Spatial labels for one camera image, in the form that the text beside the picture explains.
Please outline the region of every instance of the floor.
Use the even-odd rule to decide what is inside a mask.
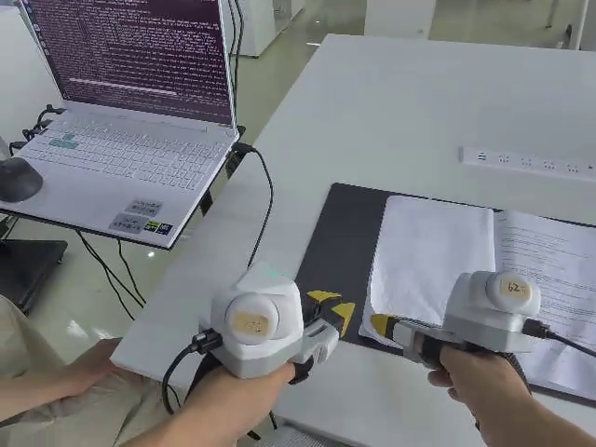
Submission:
[[[488,44],[556,47],[580,0],[561,2],[554,26],[545,29],[550,0],[438,0],[430,38]],[[244,141],[254,142],[279,103],[317,50],[325,35],[362,34],[366,0],[309,0],[293,24],[258,59],[240,59],[238,122],[247,127]],[[224,187],[218,179],[213,193]],[[183,249],[200,217],[188,225],[173,252],[125,244],[139,288],[149,297],[172,257]],[[69,243],[31,320],[66,361],[74,359],[98,339],[126,333],[130,320],[109,288],[102,269],[73,231],[21,220],[14,238],[64,239]],[[90,237],[106,262],[125,278],[115,241]],[[133,314],[140,308],[127,300]]]

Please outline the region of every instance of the power strip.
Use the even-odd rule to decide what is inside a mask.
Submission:
[[[576,160],[544,158],[511,152],[489,152],[475,147],[462,147],[460,161],[466,165],[520,170],[565,179],[596,182],[596,164]]]

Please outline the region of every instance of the human hand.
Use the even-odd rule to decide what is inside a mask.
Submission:
[[[83,394],[103,377],[117,371],[110,357],[120,340],[119,338],[100,340],[73,363],[62,368],[59,372],[59,380],[68,390],[67,397]]]
[[[204,425],[202,445],[233,445],[267,416],[294,375],[290,363],[255,379],[238,379],[218,368],[198,383],[176,417],[182,427]]]
[[[490,354],[470,354],[450,346],[440,352],[445,370],[433,371],[428,382],[449,388],[449,395],[470,409],[489,443],[503,430],[505,415],[532,406],[534,400],[525,383],[506,359]]]

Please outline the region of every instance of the laptop keyboard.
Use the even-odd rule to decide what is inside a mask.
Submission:
[[[81,121],[63,122],[38,139],[46,144],[25,147],[25,157],[185,190],[194,190],[225,151],[222,142],[158,139]]]

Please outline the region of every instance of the computer mouse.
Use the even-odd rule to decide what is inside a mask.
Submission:
[[[0,200],[22,202],[41,189],[44,179],[27,160],[13,156],[0,162]]]

